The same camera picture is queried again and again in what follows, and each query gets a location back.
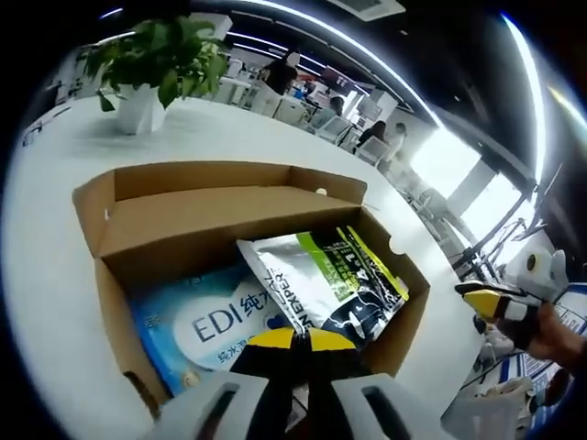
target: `white desk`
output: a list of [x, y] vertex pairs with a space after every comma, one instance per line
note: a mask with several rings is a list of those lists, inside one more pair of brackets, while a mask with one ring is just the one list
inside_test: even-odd
[[[73, 188], [115, 167], [167, 160], [248, 160], [335, 172], [369, 184], [364, 204], [431, 285], [397, 379], [440, 416], [469, 374], [481, 339], [442, 251], [373, 167], [281, 122], [198, 99], [173, 104], [152, 135], [120, 136], [96, 98], [71, 104], [17, 150], [6, 187], [2, 268], [6, 303], [40, 395], [74, 438], [136, 438], [152, 423], [119, 373], [102, 326], [94, 265]], [[57, 113], [62, 107], [53, 109]]]

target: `human hand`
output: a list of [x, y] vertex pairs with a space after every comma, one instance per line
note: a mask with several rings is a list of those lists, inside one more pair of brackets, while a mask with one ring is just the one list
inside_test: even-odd
[[[530, 341], [526, 352], [532, 358], [553, 360], [571, 373], [577, 367], [585, 339], [563, 325], [550, 303], [537, 311], [538, 332]], [[498, 323], [498, 328], [508, 337], [508, 325]]]

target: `cardboard box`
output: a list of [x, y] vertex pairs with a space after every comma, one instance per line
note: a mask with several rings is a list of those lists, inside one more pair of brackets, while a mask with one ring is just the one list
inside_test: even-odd
[[111, 170], [74, 191], [108, 339], [121, 372], [153, 414], [170, 395], [142, 348], [127, 300], [146, 287], [235, 262], [238, 238], [353, 226], [410, 290], [409, 302], [363, 352], [373, 371], [398, 371], [429, 286], [407, 256], [390, 250], [390, 235], [361, 208], [366, 189], [362, 181], [283, 165], [168, 162]]

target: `potted plant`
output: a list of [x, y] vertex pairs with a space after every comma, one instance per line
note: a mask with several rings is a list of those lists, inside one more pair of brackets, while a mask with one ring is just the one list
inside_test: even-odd
[[122, 130], [150, 133], [161, 127], [175, 98], [215, 94], [227, 60], [218, 53], [218, 39], [202, 36], [214, 28], [186, 16], [148, 20], [135, 26], [132, 35], [95, 47], [85, 71], [92, 80], [102, 75], [97, 91], [102, 110], [115, 110], [106, 95], [114, 92], [120, 98]]

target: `white flower pot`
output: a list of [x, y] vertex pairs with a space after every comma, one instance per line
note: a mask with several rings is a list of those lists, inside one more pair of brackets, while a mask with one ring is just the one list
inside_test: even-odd
[[157, 97], [159, 87], [142, 84], [137, 90], [121, 85], [118, 126], [127, 135], [152, 133], [163, 125], [165, 109]]

